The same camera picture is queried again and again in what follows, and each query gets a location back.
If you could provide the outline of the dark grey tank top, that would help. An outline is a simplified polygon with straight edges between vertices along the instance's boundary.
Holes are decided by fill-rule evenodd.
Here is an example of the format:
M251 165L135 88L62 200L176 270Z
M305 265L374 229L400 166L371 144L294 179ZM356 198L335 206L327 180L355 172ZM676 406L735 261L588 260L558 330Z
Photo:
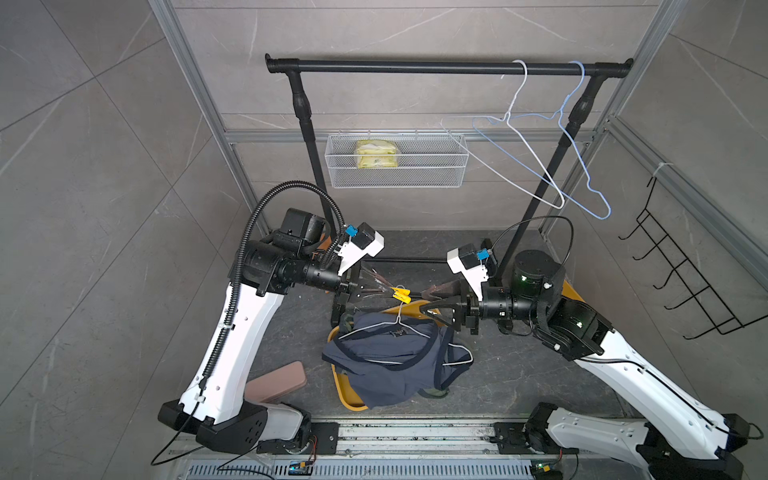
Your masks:
M370 409L403 403L420 391L440 395L474 363L452 329L381 312L356 315L352 330L329 341L322 359L346 376Z

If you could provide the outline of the plain green tank top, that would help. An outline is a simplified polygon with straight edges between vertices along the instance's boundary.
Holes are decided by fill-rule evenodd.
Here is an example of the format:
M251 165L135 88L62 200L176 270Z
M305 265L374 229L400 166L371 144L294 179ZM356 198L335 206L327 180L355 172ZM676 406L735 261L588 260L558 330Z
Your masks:
M449 389L435 389L435 388L424 388L420 389L418 391L418 394L424 398L429 399L442 399L448 396L450 393Z

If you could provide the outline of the light blue wire hanger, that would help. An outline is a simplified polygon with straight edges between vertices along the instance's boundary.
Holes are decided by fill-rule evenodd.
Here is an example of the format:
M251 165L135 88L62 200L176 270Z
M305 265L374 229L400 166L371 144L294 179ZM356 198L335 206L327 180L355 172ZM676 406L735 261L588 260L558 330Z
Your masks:
M584 213L597 220L606 220L610 218L613 213L612 205L602 191L591 185L592 175L587 166L587 162L584 159L582 150L577 145L576 137L580 132L584 121L592 112L594 101L596 100L602 85L606 80L614 76L615 70L623 72L624 66L621 64L605 62L585 64L578 60L572 60L566 64L556 64L554 66L554 71L556 73L576 73L578 75L578 82L563 98L559 108L552 114L545 115L541 113L515 114L513 112L518 97L521 95L523 88L527 85L529 77L538 70L537 67L527 64L522 60L516 60L515 63L522 68L523 80L515 90L506 111L500 116L474 115L470 118L471 128L481 139L489 142L507 158L533 174L534 177L539 180L537 189L532 191L524 188L519 183L502 174L498 169L491 166L488 161L478 156L478 154L474 153L472 150L467 151L468 155L480 162L482 166L487 168L496 177L526 194L532 200L534 209L537 209L540 204L543 204L556 211L561 211L567 204L572 203L579 207ZM526 136L515 125L516 120L528 117L553 121L556 123L557 129L560 132L556 151L547 163L542 161L541 157L531 146L531 143ZM527 149L528 153L533 158L535 165L533 167L526 165L515 155L502 148L500 144L491 137L491 132L488 130L490 127L503 127L510 131ZM565 154L568 152L573 152L575 154L577 166L580 167L581 172L586 177L586 189L589 193L596 195L602 202L605 208L604 212L598 213L589 209L576 200L571 194L565 192L561 185L557 183L555 173L559 169L559 165L565 157Z

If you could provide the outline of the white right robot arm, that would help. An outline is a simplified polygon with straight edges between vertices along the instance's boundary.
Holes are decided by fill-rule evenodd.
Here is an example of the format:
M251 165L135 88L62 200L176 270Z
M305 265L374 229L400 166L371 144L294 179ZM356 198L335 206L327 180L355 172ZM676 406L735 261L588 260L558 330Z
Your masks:
M563 292L564 267L540 250L513 261L508 286L489 281L487 252L450 251L459 275L456 293L421 306L422 314L455 330L476 331L482 320L501 330L529 326L545 347L591 372L641 414L610 420L541 402L522 434L536 453L587 451L644 470L653 479L739 479L735 451L750 440L751 424L721 414L689 395L633 348L599 312Z

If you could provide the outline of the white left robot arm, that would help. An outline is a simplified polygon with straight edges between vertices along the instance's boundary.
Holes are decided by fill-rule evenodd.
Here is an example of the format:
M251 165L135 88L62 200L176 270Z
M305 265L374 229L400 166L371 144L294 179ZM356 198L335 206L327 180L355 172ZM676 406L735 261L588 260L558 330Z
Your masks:
M281 228L255 240L257 220L278 194L300 189L316 194L331 219L287 212ZM345 222L338 204L315 184L292 180L269 190L253 208L229 272L227 300L190 385L158 412L176 434L194 436L201 448L245 455L262 443L299 449L310 441L311 415L285 404L246 400L246 385L266 330L296 284L346 293L346 273L375 257L384 237L367 223Z

